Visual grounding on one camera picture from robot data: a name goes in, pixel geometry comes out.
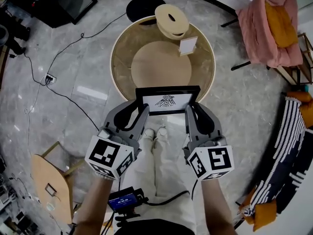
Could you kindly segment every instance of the black cabinet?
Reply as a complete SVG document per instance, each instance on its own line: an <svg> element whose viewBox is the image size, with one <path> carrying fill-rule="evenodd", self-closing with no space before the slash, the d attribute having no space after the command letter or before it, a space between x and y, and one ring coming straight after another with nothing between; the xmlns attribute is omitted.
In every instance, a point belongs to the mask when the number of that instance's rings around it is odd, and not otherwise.
<svg viewBox="0 0 313 235"><path fill-rule="evenodd" d="M97 0L8 0L52 28L76 24Z"/></svg>

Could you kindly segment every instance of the white pants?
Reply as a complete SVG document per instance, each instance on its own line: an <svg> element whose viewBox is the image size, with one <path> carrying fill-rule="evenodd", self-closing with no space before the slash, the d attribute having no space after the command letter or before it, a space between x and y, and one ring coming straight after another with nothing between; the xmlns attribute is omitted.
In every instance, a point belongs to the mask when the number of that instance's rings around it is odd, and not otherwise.
<svg viewBox="0 0 313 235"><path fill-rule="evenodd" d="M179 175L177 158L171 154L168 141L154 141L142 138L139 141L142 151L135 162L126 170L122 189L142 188L150 203L161 203L178 193L187 190ZM191 196L186 193L162 206L142 204L135 208L140 217L128 219L128 222L145 219L163 219L183 225L196 233L196 219ZM113 222L114 233L119 229Z"/></svg>

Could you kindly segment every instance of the black round base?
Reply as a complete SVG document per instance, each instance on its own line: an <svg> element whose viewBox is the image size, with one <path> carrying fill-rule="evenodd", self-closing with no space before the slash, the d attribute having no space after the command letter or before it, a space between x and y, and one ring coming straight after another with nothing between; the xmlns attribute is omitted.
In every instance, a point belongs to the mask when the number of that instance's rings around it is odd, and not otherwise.
<svg viewBox="0 0 313 235"><path fill-rule="evenodd" d="M165 4L163 0L132 0L126 8L126 14L130 21L136 22L139 19L154 16L159 5ZM155 24L156 20L149 20L142 24Z"/></svg>

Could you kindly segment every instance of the white shoe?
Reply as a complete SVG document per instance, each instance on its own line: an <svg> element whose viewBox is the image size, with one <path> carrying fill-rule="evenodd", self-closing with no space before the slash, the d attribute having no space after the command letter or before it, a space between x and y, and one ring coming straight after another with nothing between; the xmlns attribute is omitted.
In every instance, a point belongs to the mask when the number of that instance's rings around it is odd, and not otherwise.
<svg viewBox="0 0 313 235"><path fill-rule="evenodd" d="M153 129L146 129L142 135L142 138L146 139L154 139L155 137L155 131Z"/></svg>
<svg viewBox="0 0 313 235"><path fill-rule="evenodd" d="M160 127L156 133L156 137L160 140L167 140L167 130L165 127Z"/></svg>

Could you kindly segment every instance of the drawing on screen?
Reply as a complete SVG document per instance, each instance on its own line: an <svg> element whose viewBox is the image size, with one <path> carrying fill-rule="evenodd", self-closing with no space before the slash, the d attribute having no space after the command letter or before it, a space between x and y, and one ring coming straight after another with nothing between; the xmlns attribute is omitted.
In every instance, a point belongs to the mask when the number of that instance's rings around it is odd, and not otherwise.
<svg viewBox="0 0 313 235"><path fill-rule="evenodd" d="M163 99L161 99L156 105L158 107L169 107L176 104L174 101L174 97L170 95L164 95Z"/></svg>

